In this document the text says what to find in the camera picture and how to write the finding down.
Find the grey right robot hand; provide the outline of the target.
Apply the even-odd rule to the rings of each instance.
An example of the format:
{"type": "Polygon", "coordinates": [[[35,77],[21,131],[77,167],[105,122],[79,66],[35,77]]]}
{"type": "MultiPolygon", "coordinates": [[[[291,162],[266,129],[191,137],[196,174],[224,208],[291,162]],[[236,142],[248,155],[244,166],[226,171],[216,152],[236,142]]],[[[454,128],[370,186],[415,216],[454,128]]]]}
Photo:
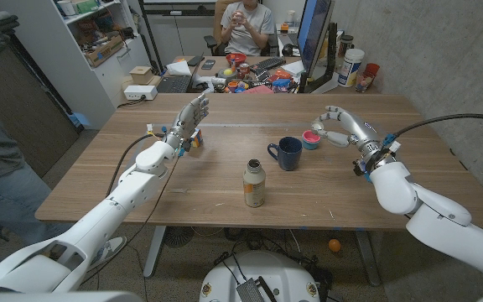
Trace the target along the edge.
{"type": "Polygon", "coordinates": [[[310,131],[321,138],[327,139],[331,145],[337,148],[346,148],[349,145],[355,146],[367,163],[372,159],[376,164],[385,160],[382,152],[382,143],[377,131],[367,122],[364,122],[357,115],[337,106],[327,106],[327,113],[324,113],[312,121],[310,131]],[[323,121],[336,120],[347,134],[326,131],[323,121]]]}

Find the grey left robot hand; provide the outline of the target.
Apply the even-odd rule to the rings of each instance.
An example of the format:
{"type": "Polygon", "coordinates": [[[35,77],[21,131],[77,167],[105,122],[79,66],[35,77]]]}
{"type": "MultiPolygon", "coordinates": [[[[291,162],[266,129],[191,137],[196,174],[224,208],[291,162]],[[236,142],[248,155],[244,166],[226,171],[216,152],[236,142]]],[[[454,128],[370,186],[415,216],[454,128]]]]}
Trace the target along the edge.
{"type": "Polygon", "coordinates": [[[173,148],[179,148],[189,152],[191,148],[191,136],[200,121],[209,114],[209,99],[201,94],[184,106],[173,121],[170,130],[163,141],[173,148]]]}

